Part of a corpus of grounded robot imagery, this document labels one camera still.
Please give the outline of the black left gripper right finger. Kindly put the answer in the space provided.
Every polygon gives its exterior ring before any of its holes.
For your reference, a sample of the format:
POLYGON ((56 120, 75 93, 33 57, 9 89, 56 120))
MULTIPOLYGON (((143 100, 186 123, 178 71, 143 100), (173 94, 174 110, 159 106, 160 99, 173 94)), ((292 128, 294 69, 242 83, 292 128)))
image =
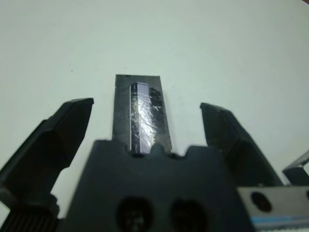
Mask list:
POLYGON ((207 144, 219 149, 237 186, 283 185, 255 141, 231 111, 208 103, 202 103, 200 109, 207 144))

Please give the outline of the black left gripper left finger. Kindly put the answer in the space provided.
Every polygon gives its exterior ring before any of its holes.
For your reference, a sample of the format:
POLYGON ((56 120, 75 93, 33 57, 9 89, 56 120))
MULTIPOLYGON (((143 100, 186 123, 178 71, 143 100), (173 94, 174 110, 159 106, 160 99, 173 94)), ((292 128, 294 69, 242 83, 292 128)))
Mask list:
POLYGON ((58 213, 51 190, 81 145, 92 98, 67 101, 43 120, 0 171, 0 200, 11 210, 39 208, 58 213))

